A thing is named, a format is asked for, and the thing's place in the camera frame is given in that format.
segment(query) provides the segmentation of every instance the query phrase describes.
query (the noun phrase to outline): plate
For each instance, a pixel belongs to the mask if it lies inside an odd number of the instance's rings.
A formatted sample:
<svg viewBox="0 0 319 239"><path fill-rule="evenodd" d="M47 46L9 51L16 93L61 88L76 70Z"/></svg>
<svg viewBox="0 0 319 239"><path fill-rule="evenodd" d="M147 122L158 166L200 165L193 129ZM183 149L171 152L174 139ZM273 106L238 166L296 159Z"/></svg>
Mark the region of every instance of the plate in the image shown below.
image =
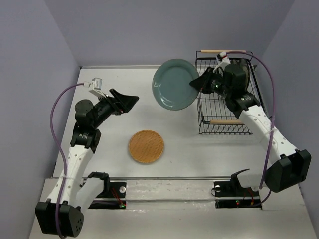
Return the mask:
<svg viewBox="0 0 319 239"><path fill-rule="evenodd" d="M188 61L172 59L163 63L153 77L152 91L160 106L179 111L194 102L198 91L189 82L199 77Z"/></svg>

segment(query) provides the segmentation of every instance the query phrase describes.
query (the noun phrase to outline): gray wall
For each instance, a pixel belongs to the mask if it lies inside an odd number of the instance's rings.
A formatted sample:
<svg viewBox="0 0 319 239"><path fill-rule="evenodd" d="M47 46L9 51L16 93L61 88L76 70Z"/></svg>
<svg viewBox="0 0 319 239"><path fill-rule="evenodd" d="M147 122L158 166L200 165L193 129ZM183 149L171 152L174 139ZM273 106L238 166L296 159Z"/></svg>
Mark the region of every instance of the gray wall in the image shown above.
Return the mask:
<svg viewBox="0 0 319 239"><path fill-rule="evenodd" d="M43 0L0 6L0 237L28 238L44 178L57 156L49 130L52 104L79 69ZM62 137L72 93L59 104Z"/></svg>
<svg viewBox="0 0 319 239"><path fill-rule="evenodd" d="M299 149L312 155L308 177L301 186L319 237L318 9L318 0L296 0L263 59L276 82L276 126ZM271 85L265 72L261 73L262 90L270 105Z"/></svg>
<svg viewBox="0 0 319 239"><path fill-rule="evenodd" d="M293 0L45 0L80 65L194 61L200 48L261 55Z"/></svg>

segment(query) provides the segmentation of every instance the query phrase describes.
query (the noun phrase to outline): black wire dish rack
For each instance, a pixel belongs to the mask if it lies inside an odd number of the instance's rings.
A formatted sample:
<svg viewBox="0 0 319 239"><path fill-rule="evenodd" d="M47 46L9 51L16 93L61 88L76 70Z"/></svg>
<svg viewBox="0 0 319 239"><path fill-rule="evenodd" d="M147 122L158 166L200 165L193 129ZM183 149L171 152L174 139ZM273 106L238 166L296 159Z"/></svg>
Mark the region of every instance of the black wire dish rack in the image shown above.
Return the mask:
<svg viewBox="0 0 319 239"><path fill-rule="evenodd" d="M196 51L195 67L201 76L207 67L214 67L217 65L216 55L222 51L228 50L201 50ZM213 57L198 57L202 54L215 54ZM243 67L247 77L249 77L249 84L247 91L252 93L261 103L264 108L260 91L257 85L254 68L251 65L251 59L246 58L231 58L232 64L238 64ZM247 126L236 119L235 115L226 107L224 97L216 93L204 94L198 93L197 96L197 111L199 134L231 134L231 135L246 135L252 134Z"/></svg>

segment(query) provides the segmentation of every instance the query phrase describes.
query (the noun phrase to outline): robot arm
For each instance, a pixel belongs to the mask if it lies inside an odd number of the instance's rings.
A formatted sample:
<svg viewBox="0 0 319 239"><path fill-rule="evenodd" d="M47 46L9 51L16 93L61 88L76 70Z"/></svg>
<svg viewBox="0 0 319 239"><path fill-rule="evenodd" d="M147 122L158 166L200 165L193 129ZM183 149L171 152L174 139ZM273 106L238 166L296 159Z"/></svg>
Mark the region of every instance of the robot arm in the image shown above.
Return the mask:
<svg viewBox="0 0 319 239"><path fill-rule="evenodd" d="M60 229L64 236L76 237L80 234L84 216L92 201L101 192L108 191L110 179L107 173L93 172L82 185L85 168L99 144L101 132L97 129L110 115L128 113L139 100L137 96L125 96L114 89L113 97L101 91L101 79L85 83L90 92L99 98L93 105L89 100L81 100L75 106L76 123L67 158L67 173L62 172L57 184L45 202L38 202L35 214L41 230L45 234L57 235L55 208L59 206Z"/></svg>
<svg viewBox="0 0 319 239"><path fill-rule="evenodd" d="M256 140L267 150L271 122L255 96L247 91L247 77L242 67L231 64L225 52L217 57L218 65L208 67L202 76L190 82L204 94L217 93L225 98L228 109L253 133ZM265 184L273 192L280 192L305 180L311 156L306 150L299 151L288 142L277 128L270 151L270 164ZM231 177L233 191L238 188L257 188L262 171L242 170Z"/></svg>

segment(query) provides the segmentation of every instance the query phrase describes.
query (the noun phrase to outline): brown round placemat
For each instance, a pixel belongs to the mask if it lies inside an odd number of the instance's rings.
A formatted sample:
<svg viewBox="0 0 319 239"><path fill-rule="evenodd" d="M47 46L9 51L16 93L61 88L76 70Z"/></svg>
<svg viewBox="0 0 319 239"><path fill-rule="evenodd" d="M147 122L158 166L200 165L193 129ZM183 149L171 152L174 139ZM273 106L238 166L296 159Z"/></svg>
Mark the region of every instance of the brown round placemat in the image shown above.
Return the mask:
<svg viewBox="0 0 319 239"><path fill-rule="evenodd" d="M134 134L129 143L131 157L140 163L152 163L159 159L164 151L162 137L151 130Z"/></svg>

